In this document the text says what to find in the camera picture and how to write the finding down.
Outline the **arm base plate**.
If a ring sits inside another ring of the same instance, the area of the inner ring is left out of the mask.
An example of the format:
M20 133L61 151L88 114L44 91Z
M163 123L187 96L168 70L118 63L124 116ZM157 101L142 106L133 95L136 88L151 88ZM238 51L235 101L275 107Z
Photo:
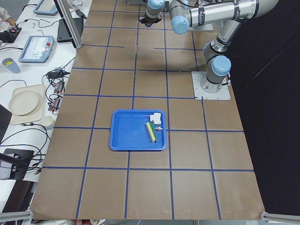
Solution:
M213 24L212 23L208 23L202 26L192 26L189 27L188 29L189 31L201 31L201 32L213 32L214 28L213 28Z
M224 78L220 89L216 93L208 93L201 85L201 81L206 78L205 71L192 71L192 81L194 88L194 99L197 100L231 100L228 85L223 85L227 80Z

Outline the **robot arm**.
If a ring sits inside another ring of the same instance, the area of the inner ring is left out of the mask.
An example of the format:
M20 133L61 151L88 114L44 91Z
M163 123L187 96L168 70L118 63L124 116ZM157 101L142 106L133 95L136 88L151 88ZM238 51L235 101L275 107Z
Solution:
M145 8L145 14L139 16L139 22L146 27L151 27L153 24L161 21L162 12L168 12L169 0L149 0Z
M185 33L190 27L224 22L217 37L203 49L206 63L212 65L215 57L225 54L234 35L246 20L267 14L277 3L277 0L225 0L188 6L181 0L172 0L168 12L173 31L177 34Z

